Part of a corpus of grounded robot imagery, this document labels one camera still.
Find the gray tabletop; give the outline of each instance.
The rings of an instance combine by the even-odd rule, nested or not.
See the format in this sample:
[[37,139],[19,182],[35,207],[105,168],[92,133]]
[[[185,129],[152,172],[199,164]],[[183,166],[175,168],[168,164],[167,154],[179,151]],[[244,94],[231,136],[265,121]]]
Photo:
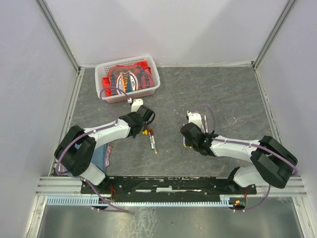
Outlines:
[[[97,97],[95,69],[85,69],[72,125],[94,127],[114,118]],[[271,135],[260,90],[251,67],[167,67],[158,68],[161,86],[144,104],[156,113],[151,124],[158,154],[147,136],[113,141],[108,175],[126,176],[228,176],[237,166],[250,163],[227,157],[202,156],[185,148],[179,132],[186,112],[205,103],[215,111],[215,132],[235,139],[261,139]],[[119,115],[130,112],[127,102],[111,104]],[[199,110],[208,118],[206,109]]]

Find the white panel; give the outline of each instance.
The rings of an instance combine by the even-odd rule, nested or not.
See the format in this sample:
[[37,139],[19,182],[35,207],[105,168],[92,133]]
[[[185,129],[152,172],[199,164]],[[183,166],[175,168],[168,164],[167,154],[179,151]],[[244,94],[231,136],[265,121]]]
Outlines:
[[0,1],[0,237],[23,235],[74,77],[35,1]]
[[260,66],[283,143],[317,216],[317,1],[299,0]]
[[255,60],[287,0],[47,0],[80,65]]

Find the marker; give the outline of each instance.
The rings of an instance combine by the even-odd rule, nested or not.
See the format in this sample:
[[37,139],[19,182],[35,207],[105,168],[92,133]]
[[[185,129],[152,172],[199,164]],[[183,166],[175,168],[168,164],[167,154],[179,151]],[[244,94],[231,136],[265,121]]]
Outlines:
[[151,136],[152,136],[152,142],[153,142],[153,146],[154,146],[154,151],[155,153],[157,154],[158,151],[157,151],[157,146],[155,145],[155,140],[154,140],[154,133],[153,133],[153,130],[150,129],[150,132],[151,132]]
[[206,117],[206,115],[204,115],[204,119],[205,119],[205,131],[206,131],[206,133],[208,133],[208,124],[207,124],[207,117]]
[[148,128],[147,131],[148,131],[148,135],[149,135],[149,138],[150,138],[151,148],[152,148],[152,150],[154,150],[152,137],[151,137],[151,130],[150,130],[149,126],[147,128]]
[[183,136],[183,145],[184,147],[186,147],[186,143],[185,143],[185,137]]

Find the basket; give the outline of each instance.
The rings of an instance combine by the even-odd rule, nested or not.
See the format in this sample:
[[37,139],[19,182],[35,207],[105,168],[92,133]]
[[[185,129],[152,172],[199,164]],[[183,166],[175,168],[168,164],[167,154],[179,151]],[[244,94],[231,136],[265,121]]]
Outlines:
[[[98,64],[96,66],[96,69],[95,69],[96,92],[97,92],[98,97],[100,96],[100,91],[104,88],[102,80],[104,77],[107,77],[108,71],[111,67],[116,66],[116,65],[131,65],[131,64],[135,64],[137,62],[144,61],[144,60],[147,61],[148,66],[151,68],[154,87],[141,89],[141,90],[137,90],[134,92],[129,92],[127,94],[131,98],[141,98],[144,96],[154,94],[155,90],[160,86],[158,69],[157,69],[155,62],[151,56],[139,56],[139,57],[133,57],[133,58],[128,58],[128,59],[112,61],[109,63]],[[107,97],[106,93],[103,92],[102,99],[106,100],[108,103],[116,103],[116,102],[126,100],[126,97],[124,94],[119,94],[119,95]]]

